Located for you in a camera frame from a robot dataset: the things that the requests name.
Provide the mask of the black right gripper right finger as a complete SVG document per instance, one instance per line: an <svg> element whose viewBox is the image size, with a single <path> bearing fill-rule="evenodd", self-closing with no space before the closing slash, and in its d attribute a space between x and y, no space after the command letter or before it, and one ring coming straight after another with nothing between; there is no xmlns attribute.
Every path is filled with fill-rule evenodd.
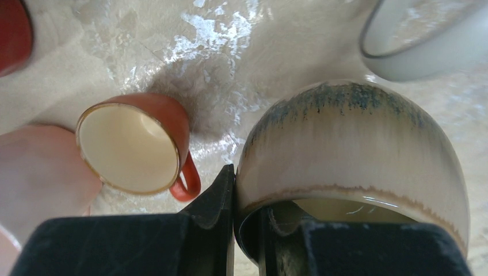
<svg viewBox="0 0 488 276"><path fill-rule="evenodd" d="M293 203L259 212L261 275L470 275L454 240L424 223L320 222Z"/></svg>

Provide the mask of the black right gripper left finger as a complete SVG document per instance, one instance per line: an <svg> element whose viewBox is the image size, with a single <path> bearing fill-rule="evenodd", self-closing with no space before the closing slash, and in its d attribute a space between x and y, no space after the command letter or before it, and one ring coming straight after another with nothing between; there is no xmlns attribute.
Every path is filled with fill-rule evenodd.
<svg viewBox="0 0 488 276"><path fill-rule="evenodd" d="M233 275L234 166L177 213L65 217L40 224L11 275Z"/></svg>

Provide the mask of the beige round upside-down mug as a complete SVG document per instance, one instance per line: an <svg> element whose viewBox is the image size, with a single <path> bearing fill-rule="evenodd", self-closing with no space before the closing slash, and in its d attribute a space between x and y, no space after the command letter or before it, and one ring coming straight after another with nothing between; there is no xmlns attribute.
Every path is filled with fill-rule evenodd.
<svg viewBox="0 0 488 276"><path fill-rule="evenodd" d="M258 261L253 214L321 198L387 209L446 230L467 256L463 171L439 124L408 98L368 81L316 83L272 105L248 134L236 173L234 233Z"/></svg>

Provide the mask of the small orange cup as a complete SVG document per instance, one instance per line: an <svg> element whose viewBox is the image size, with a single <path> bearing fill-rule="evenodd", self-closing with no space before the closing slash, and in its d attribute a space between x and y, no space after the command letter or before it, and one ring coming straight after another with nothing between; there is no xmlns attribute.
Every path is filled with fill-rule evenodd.
<svg viewBox="0 0 488 276"><path fill-rule="evenodd" d="M86 109L75 134L82 159L111 187L142 195L167 190L182 202L201 192L189 150L189 117L172 97L112 97Z"/></svg>

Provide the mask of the pink upside-down mug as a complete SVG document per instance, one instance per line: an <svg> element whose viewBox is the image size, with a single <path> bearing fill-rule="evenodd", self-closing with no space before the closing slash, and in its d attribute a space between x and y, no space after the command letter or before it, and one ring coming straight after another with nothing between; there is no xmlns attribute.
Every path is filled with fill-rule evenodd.
<svg viewBox="0 0 488 276"><path fill-rule="evenodd" d="M36 227L89 214L102 188L81 159L75 135L28 125L1 135L1 275L8 275Z"/></svg>

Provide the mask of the tall cream upside-down mug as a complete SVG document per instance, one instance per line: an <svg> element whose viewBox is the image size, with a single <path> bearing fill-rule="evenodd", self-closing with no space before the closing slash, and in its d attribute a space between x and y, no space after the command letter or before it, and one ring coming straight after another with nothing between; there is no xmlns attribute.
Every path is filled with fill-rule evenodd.
<svg viewBox="0 0 488 276"><path fill-rule="evenodd" d="M363 63L378 77L392 82L415 81L457 70L487 54L487 1L430 37L390 50L390 39L410 4L378 1L361 30Z"/></svg>

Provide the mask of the red mug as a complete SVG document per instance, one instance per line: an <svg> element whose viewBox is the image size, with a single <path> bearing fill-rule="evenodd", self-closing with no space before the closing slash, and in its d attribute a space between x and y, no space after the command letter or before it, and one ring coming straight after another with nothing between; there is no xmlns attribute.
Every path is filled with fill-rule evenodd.
<svg viewBox="0 0 488 276"><path fill-rule="evenodd" d="M1 0L1 77L21 69L32 48L32 24L24 2Z"/></svg>

